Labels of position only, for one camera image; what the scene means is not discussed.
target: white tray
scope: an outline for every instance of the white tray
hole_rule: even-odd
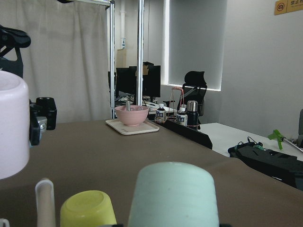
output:
[[[134,135],[134,134],[147,133],[147,132],[159,130],[159,127],[157,125],[151,124],[147,121],[144,121],[137,126],[124,125],[118,119],[107,120],[105,122],[115,130],[117,130],[119,133],[121,133],[122,135]]]

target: light green cup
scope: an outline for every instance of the light green cup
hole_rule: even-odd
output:
[[[214,180],[197,166],[161,162],[138,175],[128,227],[218,227]]]
[[[97,227],[117,224],[110,197],[101,191],[71,196],[60,212],[61,227]]]

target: beige curtain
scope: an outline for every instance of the beige curtain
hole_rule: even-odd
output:
[[[21,55],[32,101],[53,97],[57,122],[110,118],[105,6],[1,0],[0,24],[31,37]]]

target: brown table cover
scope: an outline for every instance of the brown table cover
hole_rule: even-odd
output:
[[[221,224],[303,227],[302,191],[163,127],[125,136],[105,121],[57,124],[45,132],[28,165],[0,180],[0,218],[12,227],[36,226],[35,185],[47,177],[54,183],[58,227],[63,202],[86,190],[106,192],[117,222],[126,226],[138,172],[164,161],[191,163],[213,176]]]

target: wall sign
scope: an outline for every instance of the wall sign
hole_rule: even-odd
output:
[[[303,9],[303,0],[281,0],[276,1],[275,15],[290,13]]]

